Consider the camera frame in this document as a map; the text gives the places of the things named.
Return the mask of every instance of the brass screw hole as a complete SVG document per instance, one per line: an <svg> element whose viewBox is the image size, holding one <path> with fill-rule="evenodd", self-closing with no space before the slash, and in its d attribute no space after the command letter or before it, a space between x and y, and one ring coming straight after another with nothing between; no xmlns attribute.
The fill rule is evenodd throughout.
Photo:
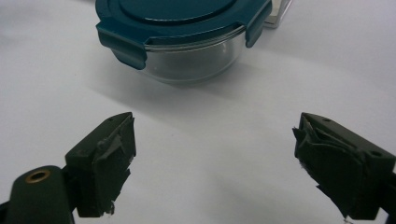
<svg viewBox="0 0 396 224"><path fill-rule="evenodd" d="M31 174L29 174L25 181L28 184L35 184L38 183L44 179L47 179L50 176L50 171L49 170L38 170L35 171Z"/></svg>

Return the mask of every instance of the white table surface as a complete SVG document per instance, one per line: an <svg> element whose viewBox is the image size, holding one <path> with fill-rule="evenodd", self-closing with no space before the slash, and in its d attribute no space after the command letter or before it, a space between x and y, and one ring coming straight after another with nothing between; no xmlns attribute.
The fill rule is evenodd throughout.
<svg viewBox="0 0 396 224"><path fill-rule="evenodd" d="M226 74L184 88L119 63L97 22L93 0L0 2L0 202L126 111L137 157L116 213L77 223L342 224L293 156L303 111L396 154L394 0L295 0Z"/></svg>

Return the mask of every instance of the container lid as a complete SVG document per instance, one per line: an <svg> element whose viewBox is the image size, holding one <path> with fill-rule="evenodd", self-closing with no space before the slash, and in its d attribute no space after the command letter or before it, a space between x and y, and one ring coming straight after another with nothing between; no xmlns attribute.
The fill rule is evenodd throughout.
<svg viewBox="0 0 396 224"><path fill-rule="evenodd" d="M145 46L203 42L241 26L250 48L271 10L271 0L96 0L96 28L121 62L143 69Z"/></svg>

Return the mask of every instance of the glass food container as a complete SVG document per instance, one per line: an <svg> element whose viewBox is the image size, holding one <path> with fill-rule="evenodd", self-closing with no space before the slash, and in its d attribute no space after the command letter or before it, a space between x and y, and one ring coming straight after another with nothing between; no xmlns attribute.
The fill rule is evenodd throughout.
<svg viewBox="0 0 396 224"><path fill-rule="evenodd" d="M251 48L271 10L271 0L96 0L96 28L120 62L161 82L195 83Z"/></svg>

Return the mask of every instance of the screw hole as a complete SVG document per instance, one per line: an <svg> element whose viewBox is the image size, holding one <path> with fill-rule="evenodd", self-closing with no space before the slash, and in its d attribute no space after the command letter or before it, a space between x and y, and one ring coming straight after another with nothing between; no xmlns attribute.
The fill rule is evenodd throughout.
<svg viewBox="0 0 396 224"><path fill-rule="evenodd" d="M29 174L26 177L25 181L28 184L34 184L34 183L38 183L44 179L47 179L47 177L49 177L49 176L50 176L49 170L39 170L39 171Z"/></svg>
<svg viewBox="0 0 396 224"><path fill-rule="evenodd" d="M371 153L373 156L377 156L377 157L382 156L382 154L379 153L379 152L377 152L377 151L371 151L370 153Z"/></svg>

